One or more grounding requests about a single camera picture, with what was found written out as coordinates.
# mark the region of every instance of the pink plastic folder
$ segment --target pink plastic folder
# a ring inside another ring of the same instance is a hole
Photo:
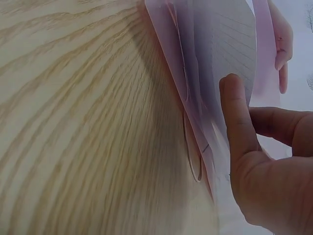
[[[206,167],[215,182],[229,171],[222,156],[226,127],[219,80],[229,73],[245,82],[254,106],[279,105],[276,47],[267,0],[145,0]]]

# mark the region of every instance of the hand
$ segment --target hand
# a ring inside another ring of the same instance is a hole
[[[280,92],[284,94],[288,85],[287,62],[292,58],[293,32],[292,27],[274,5],[272,0],[268,0],[268,5],[276,39],[277,56],[275,67],[279,71]]]
[[[242,80],[220,81],[230,146],[234,198],[248,223],[276,235],[313,234],[313,113],[246,105]],[[292,147],[293,157],[273,160],[256,133]]]

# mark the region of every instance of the lined paper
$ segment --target lined paper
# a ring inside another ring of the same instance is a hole
[[[201,97],[226,138],[219,81],[229,73],[245,83],[249,103],[256,70],[255,17],[246,0],[194,0],[195,51]]]

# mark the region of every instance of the fingernail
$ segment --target fingernail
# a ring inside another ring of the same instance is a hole
[[[223,78],[220,80],[220,94],[221,94],[221,95],[224,94],[225,82],[226,82],[226,77],[223,77]]]
[[[277,71],[279,71],[279,70],[282,69],[283,66],[284,66],[284,65],[280,64],[280,65],[275,66],[275,68],[276,68]]]

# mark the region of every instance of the wood grain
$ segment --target wood grain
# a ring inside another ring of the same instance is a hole
[[[217,234],[142,2],[0,0],[0,22],[1,235]]]

